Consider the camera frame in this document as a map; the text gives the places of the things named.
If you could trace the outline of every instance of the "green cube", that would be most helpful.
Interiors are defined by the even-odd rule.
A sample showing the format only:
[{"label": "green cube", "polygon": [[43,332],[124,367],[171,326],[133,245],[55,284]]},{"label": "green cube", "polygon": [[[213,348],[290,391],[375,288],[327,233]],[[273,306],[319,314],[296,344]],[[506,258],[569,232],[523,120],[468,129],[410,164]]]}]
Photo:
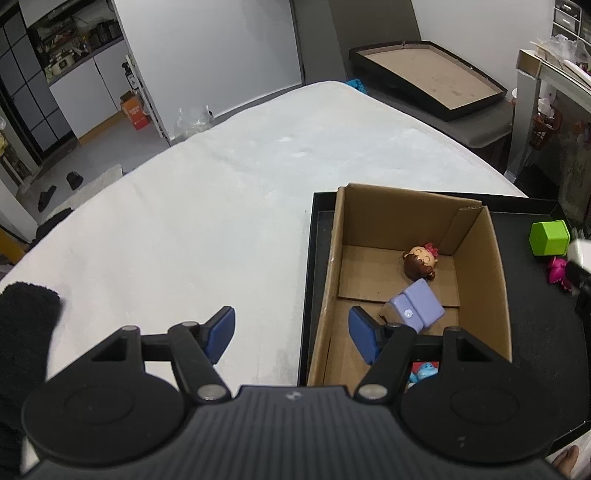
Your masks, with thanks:
[{"label": "green cube", "polygon": [[570,233],[564,220],[537,222],[531,225],[530,246],[534,255],[564,255],[569,247]]}]

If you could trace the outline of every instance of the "white door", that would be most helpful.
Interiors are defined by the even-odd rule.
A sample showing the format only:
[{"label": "white door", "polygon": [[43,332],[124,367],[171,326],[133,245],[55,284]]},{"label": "white door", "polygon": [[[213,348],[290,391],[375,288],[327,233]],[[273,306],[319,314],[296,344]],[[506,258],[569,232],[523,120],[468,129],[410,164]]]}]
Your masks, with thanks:
[{"label": "white door", "polygon": [[49,89],[78,138],[117,113],[92,59],[66,73]]},{"label": "white door", "polygon": [[125,70],[121,67],[127,54],[127,45],[124,41],[120,41],[94,56],[96,66],[99,68],[117,110],[121,110],[121,96],[131,90],[125,77]]}]

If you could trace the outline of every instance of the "red hair bow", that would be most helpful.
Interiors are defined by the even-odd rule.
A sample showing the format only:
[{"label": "red hair bow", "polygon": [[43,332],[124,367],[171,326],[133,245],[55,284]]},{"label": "red hair bow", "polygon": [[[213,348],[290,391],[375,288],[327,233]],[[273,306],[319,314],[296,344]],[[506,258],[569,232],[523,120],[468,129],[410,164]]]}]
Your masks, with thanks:
[{"label": "red hair bow", "polygon": [[427,250],[435,258],[439,256],[439,249],[435,248],[431,242],[425,245],[425,250]]}]

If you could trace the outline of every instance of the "gray floor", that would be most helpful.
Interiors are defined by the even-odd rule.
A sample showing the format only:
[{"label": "gray floor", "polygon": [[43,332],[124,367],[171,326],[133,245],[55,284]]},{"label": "gray floor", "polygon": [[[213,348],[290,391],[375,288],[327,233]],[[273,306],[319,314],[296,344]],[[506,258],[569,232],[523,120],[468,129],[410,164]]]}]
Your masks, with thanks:
[{"label": "gray floor", "polygon": [[[18,199],[27,212],[40,222],[74,193],[66,180],[66,175],[71,171],[84,177],[84,186],[118,163],[124,173],[129,173],[167,148],[166,140],[158,136],[153,125],[136,131],[127,119],[122,119],[86,145],[78,145],[54,167],[35,179]],[[57,190],[47,208],[39,213],[39,194],[47,191],[51,185],[55,185]]]}]

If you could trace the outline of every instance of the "blue gripper pad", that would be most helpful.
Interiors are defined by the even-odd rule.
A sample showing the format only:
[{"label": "blue gripper pad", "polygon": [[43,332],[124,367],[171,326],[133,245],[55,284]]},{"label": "blue gripper pad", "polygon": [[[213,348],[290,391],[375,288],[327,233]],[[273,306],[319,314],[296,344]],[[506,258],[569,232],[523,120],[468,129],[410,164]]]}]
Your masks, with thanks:
[{"label": "blue gripper pad", "polygon": [[236,328],[236,312],[232,307],[223,307],[200,327],[200,336],[204,340],[203,352],[215,365],[228,347]]},{"label": "blue gripper pad", "polygon": [[349,310],[349,336],[368,365],[375,362],[381,351],[381,329],[381,325],[363,309],[351,307]]}]

